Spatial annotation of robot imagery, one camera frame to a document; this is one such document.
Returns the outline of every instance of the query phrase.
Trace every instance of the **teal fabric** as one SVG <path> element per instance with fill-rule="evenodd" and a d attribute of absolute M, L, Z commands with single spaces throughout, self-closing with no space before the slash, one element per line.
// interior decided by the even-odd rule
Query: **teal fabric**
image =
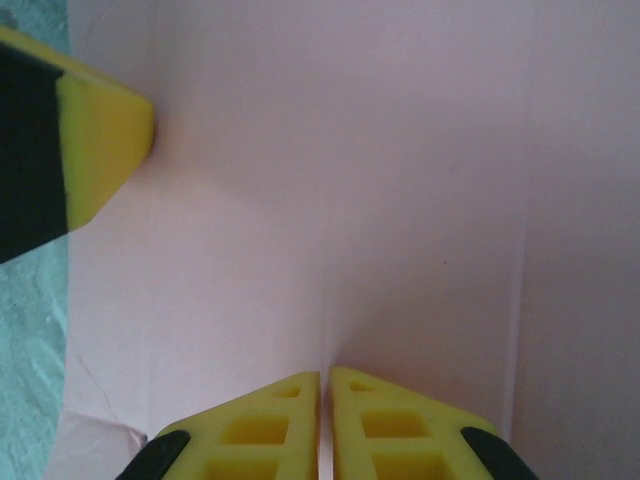
<path fill-rule="evenodd" d="M 0 22 L 69 51 L 65 0 L 0 0 Z M 67 238 L 0 265 L 0 478 L 42 477 L 62 406 Z"/>

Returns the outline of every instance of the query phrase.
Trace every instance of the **green cloth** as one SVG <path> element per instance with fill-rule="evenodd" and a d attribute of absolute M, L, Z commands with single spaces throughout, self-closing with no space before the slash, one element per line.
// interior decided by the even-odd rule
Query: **green cloth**
<path fill-rule="evenodd" d="M 64 0 L 0 0 L 0 23 L 69 51 Z M 41 478 L 53 446 L 64 386 L 68 271 L 66 237 L 0 265 L 3 480 Z"/>

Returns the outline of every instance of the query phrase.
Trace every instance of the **square hole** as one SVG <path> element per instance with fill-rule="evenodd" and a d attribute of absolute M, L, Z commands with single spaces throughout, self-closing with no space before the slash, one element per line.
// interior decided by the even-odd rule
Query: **square hole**
<path fill-rule="evenodd" d="M 209 463 L 206 480 L 274 480 L 277 460 L 216 459 Z"/>
<path fill-rule="evenodd" d="M 351 382 L 349 384 L 349 388 L 352 392 L 373 392 L 373 388 L 371 388 L 370 386 L 356 381 Z"/>
<path fill-rule="evenodd" d="M 223 430 L 223 445 L 282 445 L 289 429 L 285 415 L 253 414 L 233 419 Z"/>
<path fill-rule="evenodd" d="M 378 480 L 456 480 L 442 455 L 432 452 L 376 452 Z"/>
<path fill-rule="evenodd" d="M 367 438 L 414 438 L 430 435 L 423 418 L 412 410 L 367 410 L 362 413 L 361 419 Z"/>
<path fill-rule="evenodd" d="M 300 387 L 285 388 L 273 394 L 277 398 L 296 398 L 298 395 L 300 395 Z"/>

